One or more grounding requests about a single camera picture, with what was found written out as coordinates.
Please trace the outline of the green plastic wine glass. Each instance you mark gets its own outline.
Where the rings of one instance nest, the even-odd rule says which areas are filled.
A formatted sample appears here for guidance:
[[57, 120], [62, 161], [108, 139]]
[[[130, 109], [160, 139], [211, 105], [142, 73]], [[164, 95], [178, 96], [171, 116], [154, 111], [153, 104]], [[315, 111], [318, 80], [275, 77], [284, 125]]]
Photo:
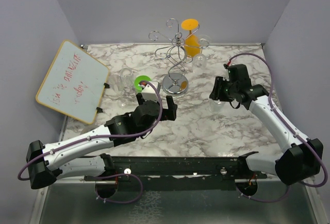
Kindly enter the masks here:
[[146, 75], [140, 75], [134, 80], [134, 87], [138, 93], [140, 93], [143, 90], [143, 87], [141, 87], [140, 85], [141, 81], [151, 81], [151, 78]]

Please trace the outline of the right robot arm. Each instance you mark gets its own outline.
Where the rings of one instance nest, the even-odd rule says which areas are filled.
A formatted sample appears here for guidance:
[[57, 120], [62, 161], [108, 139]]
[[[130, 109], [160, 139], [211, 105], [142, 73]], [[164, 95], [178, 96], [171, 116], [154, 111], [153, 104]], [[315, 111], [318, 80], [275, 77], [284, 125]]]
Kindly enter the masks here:
[[224, 67], [229, 78], [216, 77], [210, 99], [228, 103], [235, 100], [244, 106], [264, 124], [282, 152], [280, 157], [257, 152], [246, 154], [244, 161], [237, 165], [238, 175], [249, 178], [261, 171], [278, 176], [286, 185], [317, 175], [323, 153], [320, 140], [311, 140], [297, 129], [269, 98], [270, 94], [262, 85], [252, 85], [244, 64]]

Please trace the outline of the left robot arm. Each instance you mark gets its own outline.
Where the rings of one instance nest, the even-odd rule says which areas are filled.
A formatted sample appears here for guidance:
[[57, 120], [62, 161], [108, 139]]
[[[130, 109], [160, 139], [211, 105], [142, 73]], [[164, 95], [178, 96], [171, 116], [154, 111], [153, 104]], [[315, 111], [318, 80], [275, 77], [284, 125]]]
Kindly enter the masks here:
[[143, 139], [159, 122], [176, 120], [177, 104], [171, 96], [166, 97], [167, 108], [159, 102], [159, 96], [151, 100], [137, 94], [137, 100], [134, 111], [115, 116], [87, 133], [57, 143], [43, 144], [40, 140], [30, 143], [26, 170], [31, 189], [50, 186], [66, 177], [91, 176], [108, 180], [113, 176], [114, 167], [107, 157], [88, 160], [87, 154]]

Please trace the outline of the orange plastic wine glass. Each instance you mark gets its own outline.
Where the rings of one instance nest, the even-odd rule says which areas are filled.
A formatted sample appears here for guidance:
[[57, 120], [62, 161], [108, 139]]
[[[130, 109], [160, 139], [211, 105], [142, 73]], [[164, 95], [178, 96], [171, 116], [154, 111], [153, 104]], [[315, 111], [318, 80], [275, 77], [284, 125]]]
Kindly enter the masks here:
[[198, 37], [195, 35], [199, 27], [199, 22], [196, 19], [186, 19], [181, 23], [181, 28], [189, 32], [188, 36], [185, 38], [184, 49], [187, 56], [190, 58], [193, 58], [201, 52]]

